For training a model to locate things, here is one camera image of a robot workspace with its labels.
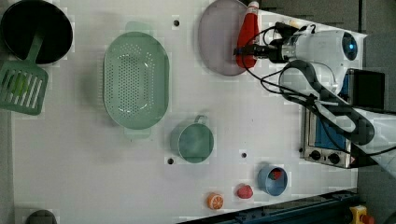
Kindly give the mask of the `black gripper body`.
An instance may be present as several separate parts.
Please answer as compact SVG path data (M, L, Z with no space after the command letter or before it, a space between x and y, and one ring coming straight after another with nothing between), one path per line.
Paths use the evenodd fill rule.
M272 63L283 63L281 49L274 46L256 46L253 50L258 59L268 59Z

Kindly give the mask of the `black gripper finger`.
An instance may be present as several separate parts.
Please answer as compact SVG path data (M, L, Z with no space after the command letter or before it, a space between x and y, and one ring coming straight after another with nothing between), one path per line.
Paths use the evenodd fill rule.
M247 45L241 48L236 48L233 50L234 53L253 53L255 49L254 45Z
M256 60L256 58L253 55L236 54L234 56L236 60L242 60L243 58L245 60Z

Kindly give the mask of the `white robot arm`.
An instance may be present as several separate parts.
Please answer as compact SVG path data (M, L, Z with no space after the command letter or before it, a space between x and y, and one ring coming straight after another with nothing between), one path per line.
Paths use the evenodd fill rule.
M250 58L282 63L278 82L261 77L263 87L306 108L394 175L395 114L351 105L339 96L348 69L358 59L355 36L342 30L318 31L313 25L286 30L264 45L257 42L260 35L237 44L233 55L238 65L250 72Z

